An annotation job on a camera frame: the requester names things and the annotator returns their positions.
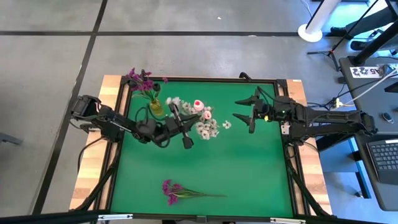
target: concrete floor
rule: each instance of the concrete floor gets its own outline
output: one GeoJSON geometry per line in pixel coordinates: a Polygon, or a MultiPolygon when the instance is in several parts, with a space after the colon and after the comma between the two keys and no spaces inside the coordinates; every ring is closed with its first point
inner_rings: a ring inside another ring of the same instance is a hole
{"type": "MultiPolygon", "coordinates": [[[[101,2],[2,0],[0,30],[92,31],[101,2]]],[[[314,12],[318,3],[307,2],[314,12]]],[[[356,20],[367,8],[365,3],[341,3],[324,31],[356,20]]],[[[383,8],[382,1],[377,8],[383,8]]],[[[300,0],[112,0],[99,30],[296,32],[309,18],[300,0]]],[[[2,217],[30,212],[89,38],[0,35],[0,132],[24,139],[21,146],[0,145],[2,217]]],[[[95,96],[103,75],[122,75],[137,67],[162,76],[237,77],[245,71],[254,78],[301,79],[307,100],[323,103],[340,91],[335,80],[341,74],[329,58],[306,52],[328,50],[337,41],[330,37],[311,44],[299,37],[99,36],[80,94],[95,96]]],[[[336,57],[354,55],[348,46],[344,42],[336,57]]],[[[43,212],[67,211],[76,160],[85,142],[83,132],[69,128],[43,212]]],[[[359,189],[353,177],[327,174],[325,179],[338,217],[390,222],[397,216],[381,211],[374,198],[359,199],[339,188],[359,189]]]]}

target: yellow vase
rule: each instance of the yellow vase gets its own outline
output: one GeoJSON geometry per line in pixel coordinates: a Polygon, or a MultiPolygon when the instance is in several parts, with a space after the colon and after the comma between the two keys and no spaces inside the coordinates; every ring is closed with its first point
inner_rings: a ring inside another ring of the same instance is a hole
{"type": "Polygon", "coordinates": [[[149,103],[150,109],[152,110],[153,114],[156,116],[161,116],[164,113],[164,109],[162,104],[160,103],[159,99],[155,101],[151,101],[149,103]]]}

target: white stand base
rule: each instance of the white stand base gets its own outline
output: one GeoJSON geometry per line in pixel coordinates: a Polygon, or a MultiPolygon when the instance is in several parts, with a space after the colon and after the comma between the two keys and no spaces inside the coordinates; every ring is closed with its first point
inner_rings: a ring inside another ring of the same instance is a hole
{"type": "Polygon", "coordinates": [[[322,39],[322,31],[317,31],[317,32],[314,32],[313,34],[308,34],[308,33],[306,33],[306,31],[305,31],[305,28],[306,28],[306,24],[303,24],[303,25],[301,25],[299,28],[298,28],[298,35],[303,39],[303,40],[306,40],[306,41],[308,41],[308,42],[312,42],[312,43],[314,43],[314,42],[318,42],[319,40],[321,40],[322,39]]]}

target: white cable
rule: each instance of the white cable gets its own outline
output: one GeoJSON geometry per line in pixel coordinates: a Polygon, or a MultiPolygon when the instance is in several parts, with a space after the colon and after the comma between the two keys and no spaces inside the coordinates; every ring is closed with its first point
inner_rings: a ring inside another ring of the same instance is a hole
{"type": "Polygon", "coordinates": [[[307,11],[308,11],[308,13],[310,13],[310,16],[312,17],[312,13],[311,13],[310,6],[308,5],[308,3],[305,0],[301,0],[301,2],[307,6],[307,11]]]}
{"type": "Polygon", "coordinates": [[[354,100],[359,99],[359,97],[365,95],[367,92],[371,91],[374,87],[376,87],[378,84],[380,84],[381,82],[383,82],[384,80],[390,78],[391,76],[395,75],[395,72],[398,72],[398,68],[394,69],[390,74],[386,75],[384,78],[380,79],[377,83],[375,83],[373,86],[369,87],[366,91],[364,91],[363,93],[361,93],[359,96],[357,96],[356,98],[353,98],[352,100],[350,100],[349,102],[343,104],[342,106],[347,106],[348,103],[353,102],[354,100]]]}

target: wooden table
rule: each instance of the wooden table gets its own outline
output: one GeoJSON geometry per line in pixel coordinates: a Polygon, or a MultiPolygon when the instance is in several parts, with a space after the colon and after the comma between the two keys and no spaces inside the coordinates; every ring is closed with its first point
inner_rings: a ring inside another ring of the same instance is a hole
{"type": "MultiPolygon", "coordinates": [[[[101,90],[99,92],[99,99],[102,101],[102,104],[108,105],[112,108],[115,107],[120,80],[120,75],[104,76],[101,90]]],[[[287,86],[289,96],[291,98],[303,105],[307,104],[301,80],[287,80],[287,86]]],[[[125,87],[120,110],[118,111],[121,114],[124,113],[123,111],[126,102],[127,92],[128,89],[127,87],[125,87]]],[[[95,139],[98,139],[99,137],[100,132],[90,133],[88,135],[87,144],[94,141],[95,139]]],[[[309,139],[307,142],[316,146],[316,142],[314,139],[309,139]]],[[[99,141],[84,152],[83,159],[81,161],[80,171],[76,180],[75,189],[73,191],[72,201],[70,203],[70,209],[79,206],[98,183],[101,173],[101,167],[103,165],[105,148],[106,141],[99,141]]],[[[113,160],[113,152],[115,149],[116,144],[113,144],[111,159],[109,160],[110,162],[113,160]]],[[[325,180],[323,178],[319,154],[316,150],[306,144],[304,146],[300,146],[299,149],[305,185],[314,196],[315,200],[322,206],[322,208],[326,212],[331,214],[331,207],[329,203],[328,192],[326,191],[325,180]]],[[[108,188],[109,181],[105,185],[103,190],[102,200],[99,203],[100,209],[105,208],[105,200],[107,197],[108,188]]],[[[304,214],[302,196],[296,184],[295,192],[297,198],[298,212],[299,214],[304,214]]]]}

